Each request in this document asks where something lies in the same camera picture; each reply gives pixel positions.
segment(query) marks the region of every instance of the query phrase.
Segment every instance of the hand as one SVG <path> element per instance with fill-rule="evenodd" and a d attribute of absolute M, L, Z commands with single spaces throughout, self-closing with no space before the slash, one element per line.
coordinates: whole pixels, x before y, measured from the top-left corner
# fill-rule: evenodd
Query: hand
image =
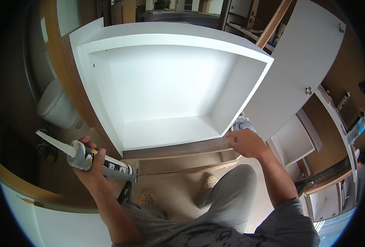
<path fill-rule="evenodd" d="M 231 131 L 224 137 L 233 137 L 233 140 L 227 140 L 226 142 L 236 152 L 247 158 L 260 160 L 270 151 L 264 141 L 250 129 Z"/>
<path fill-rule="evenodd" d="M 90 136 L 85 136 L 81 138 L 79 141 L 83 144 L 97 149 L 96 144 L 91 143 L 89 141 Z M 81 180 L 81 182 L 85 185 L 85 187 L 89 190 L 89 192 L 93 195 L 94 193 L 105 192 L 112 193 L 113 186 L 110 181 L 108 181 L 101 173 L 101 168 L 104 164 L 104 159 L 106 156 L 106 150 L 100 148 L 97 152 L 95 159 L 93 160 L 92 169 L 89 171 L 80 170 L 77 168 L 73 168 L 75 174 Z"/>

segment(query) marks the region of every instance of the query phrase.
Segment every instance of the gray pants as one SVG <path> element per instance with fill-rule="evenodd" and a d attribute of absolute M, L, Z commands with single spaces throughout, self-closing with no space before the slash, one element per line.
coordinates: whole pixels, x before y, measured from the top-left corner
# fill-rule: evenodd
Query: gray pants
<path fill-rule="evenodd" d="M 186 229 L 218 224 L 243 233 L 254 201 L 257 177 L 254 169 L 241 164 L 226 173 L 210 189 L 202 190 L 194 199 L 200 208 L 209 210 L 196 219 L 177 222 L 166 220 L 164 211 L 154 205 L 123 203 L 126 213 L 138 224 L 145 246 L 161 246 L 167 239 Z"/>

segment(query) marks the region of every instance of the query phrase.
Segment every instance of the toilet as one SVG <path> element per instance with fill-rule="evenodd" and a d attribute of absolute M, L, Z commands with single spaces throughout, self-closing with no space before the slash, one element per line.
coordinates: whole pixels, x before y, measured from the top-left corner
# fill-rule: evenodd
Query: toilet
<path fill-rule="evenodd" d="M 58 79 L 53 79 L 45 89 L 37 104 L 37 113 L 65 130 L 72 126 L 78 115 Z"/>

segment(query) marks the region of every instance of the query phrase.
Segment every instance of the label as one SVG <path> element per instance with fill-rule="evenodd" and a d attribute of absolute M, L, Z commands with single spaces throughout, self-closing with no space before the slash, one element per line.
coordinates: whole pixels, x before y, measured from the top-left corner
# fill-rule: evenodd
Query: label
<path fill-rule="evenodd" d="M 85 160 L 86 161 L 93 163 L 93 160 L 95 159 L 96 154 L 97 154 L 97 150 L 85 146 Z M 114 158 L 111 158 L 111 157 L 107 156 L 107 155 L 106 155 L 106 158 L 104 160 L 104 165 L 103 166 L 105 166 L 109 169 L 112 169 L 114 171 L 120 171 L 120 172 L 123 172 L 123 173 L 127 173 L 129 175 L 133 175 L 133 168 L 130 165 L 125 164 L 123 162 L 120 162 L 120 161 L 118 161 Z"/>

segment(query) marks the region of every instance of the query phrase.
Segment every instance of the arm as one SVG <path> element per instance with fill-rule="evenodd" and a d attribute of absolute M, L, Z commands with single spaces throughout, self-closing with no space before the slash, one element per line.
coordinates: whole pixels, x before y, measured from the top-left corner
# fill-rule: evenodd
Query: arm
<path fill-rule="evenodd" d="M 80 141 L 96 149 L 96 145 L 89 141 L 89 136 L 80 139 Z M 74 172 L 95 199 L 97 208 L 108 227 L 112 243 L 142 244 L 138 228 L 125 214 L 121 205 L 112 195 L 112 185 L 101 174 L 105 155 L 106 150 L 100 149 L 96 154 L 90 171 L 73 168 Z"/>
<path fill-rule="evenodd" d="M 227 143 L 236 152 L 247 158 L 255 158 L 261 163 L 266 188 L 274 208 L 298 197 L 291 177 L 255 132 L 249 129 L 237 130 L 227 133 L 225 137 L 233 138 Z"/>

